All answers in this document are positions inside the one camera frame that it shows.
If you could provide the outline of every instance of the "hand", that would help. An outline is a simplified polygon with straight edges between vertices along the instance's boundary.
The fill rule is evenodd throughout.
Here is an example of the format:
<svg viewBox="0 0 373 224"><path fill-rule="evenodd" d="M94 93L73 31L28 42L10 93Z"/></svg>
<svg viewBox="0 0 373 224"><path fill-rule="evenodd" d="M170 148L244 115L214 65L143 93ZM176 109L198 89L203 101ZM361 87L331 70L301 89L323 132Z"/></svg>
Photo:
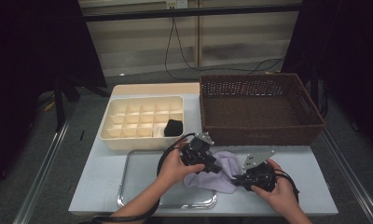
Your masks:
<svg viewBox="0 0 373 224"><path fill-rule="evenodd" d="M175 149L164 160L158 175L158 179L163 179L170 185L174 185L183 180L186 175L196 173L204 169L204 164L185 166L181 161L180 149L186 144L187 139L185 138L175 146Z"/></svg>
<svg viewBox="0 0 373 224"><path fill-rule="evenodd" d="M268 159L268 163L273 169L282 170L275 161ZM272 192L267 192L257 186L252 186L251 189L290 223L310 223L297 202L291 183L285 178L277 178L276 187Z"/></svg>

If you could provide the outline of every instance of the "gray carpet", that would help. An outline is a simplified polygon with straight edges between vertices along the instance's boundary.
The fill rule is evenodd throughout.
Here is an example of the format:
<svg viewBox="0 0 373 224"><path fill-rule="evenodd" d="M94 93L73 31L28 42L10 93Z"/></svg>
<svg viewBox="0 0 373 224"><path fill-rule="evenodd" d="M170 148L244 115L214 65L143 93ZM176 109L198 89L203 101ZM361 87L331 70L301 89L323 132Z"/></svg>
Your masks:
<svg viewBox="0 0 373 224"><path fill-rule="evenodd" d="M251 64L229 65L254 69ZM201 74L245 74L245 71L215 70L194 71L183 69L172 71L179 78L197 78ZM111 92L115 85L129 83L165 83L190 80L174 80L164 72L110 77L107 79ZM83 88L76 111L59 148L56 159L48 173L48 179L42 189L39 200L29 223L78 223L90 220L89 217L76 217L68 212L73 192L83 171L90 148L98 131L108 98L101 97ZM39 167L46 156L56 128L56 112L43 111L44 105L37 108L37 118L30 131L25 149L13 163L7 178L0 181L0 223L12 223L21 204L35 180ZM351 167L373 198L373 148L363 133L356 132L337 102L329 96L329 110L325 117L327 127ZM311 145L320 164L330 192L338 207L339 214L331 217L312 217L314 223L370 223L364 211L350 191L334 160L328 153L322 136ZM198 218L168 217L164 223L286 223L281 217L228 217Z"/></svg>

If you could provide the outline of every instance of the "cream plastic organizer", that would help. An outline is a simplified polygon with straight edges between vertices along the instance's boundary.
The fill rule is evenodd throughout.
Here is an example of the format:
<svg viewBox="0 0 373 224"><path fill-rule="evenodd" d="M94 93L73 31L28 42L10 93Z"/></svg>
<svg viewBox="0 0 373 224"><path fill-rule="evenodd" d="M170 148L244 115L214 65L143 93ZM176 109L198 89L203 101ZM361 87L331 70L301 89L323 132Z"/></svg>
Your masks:
<svg viewBox="0 0 373 224"><path fill-rule="evenodd" d="M164 136L169 119L184 124L181 96L115 99L104 114L100 138L113 150L166 149L178 138Z"/></svg>

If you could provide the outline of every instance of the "floor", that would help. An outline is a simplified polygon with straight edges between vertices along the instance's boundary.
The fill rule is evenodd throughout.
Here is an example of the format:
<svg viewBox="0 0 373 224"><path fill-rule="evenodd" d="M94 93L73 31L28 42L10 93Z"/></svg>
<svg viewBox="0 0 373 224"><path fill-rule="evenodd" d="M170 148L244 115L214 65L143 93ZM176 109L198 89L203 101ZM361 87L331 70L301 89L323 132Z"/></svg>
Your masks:
<svg viewBox="0 0 373 224"><path fill-rule="evenodd" d="M269 67L273 62L264 62L262 67ZM257 64L230 64L227 69L216 70L220 74L237 74L235 68L251 69ZM108 88L118 84L182 82L196 79L204 73L213 71L195 71L191 69L153 72L124 77L108 77ZM55 133L56 111L44 111L46 104L37 107L37 116L30 131L24 149L16 157L8 170L7 178L0 181L0 223L79 223L90 220L90 217L76 217L70 214L68 206L74 190L89 156L98 127L102 120L108 98L96 95L84 88L78 88L81 95L79 102L65 102L69 121L64 133ZM52 92L44 93L41 100L47 99ZM361 204L366 201L373 204L373 147L363 133L357 132L347 114L329 92L328 113L325 116L328 134L321 134L311 144L311 149L319 162L330 192L338 207L339 214L332 217L312 217L314 223L373 223L373 218L366 215ZM328 145L327 137L333 137ZM53 139L61 139L58 146L53 146ZM45 163L50 155L51 162ZM346 167L336 161L345 160ZM37 178L37 174L47 167L46 175ZM41 179L40 188L32 188ZM26 202L27 195L35 199ZM30 204L31 209L21 208ZM167 217L163 223L286 223L281 217Z"/></svg>

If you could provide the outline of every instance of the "storage tray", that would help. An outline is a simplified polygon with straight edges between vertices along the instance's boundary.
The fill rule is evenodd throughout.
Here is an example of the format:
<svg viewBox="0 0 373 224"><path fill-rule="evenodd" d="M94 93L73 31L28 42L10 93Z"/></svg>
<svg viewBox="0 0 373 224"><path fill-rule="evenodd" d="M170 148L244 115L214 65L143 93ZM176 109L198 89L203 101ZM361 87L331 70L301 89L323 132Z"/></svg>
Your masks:
<svg viewBox="0 0 373 224"><path fill-rule="evenodd" d="M216 146L307 146L325 126L296 74L201 76L200 112Z"/></svg>
<svg viewBox="0 0 373 224"><path fill-rule="evenodd" d="M184 123L181 96L115 99L104 114L100 138L114 150L166 149L178 137L164 136L169 119Z"/></svg>
<svg viewBox="0 0 373 224"><path fill-rule="evenodd" d="M134 150L128 154L117 204L123 206L148 187L157 176L157 167L163 151ZM210 208L216 202L212 189L186 187L184 182L172 186L160 199L163 208Z"/></svg>

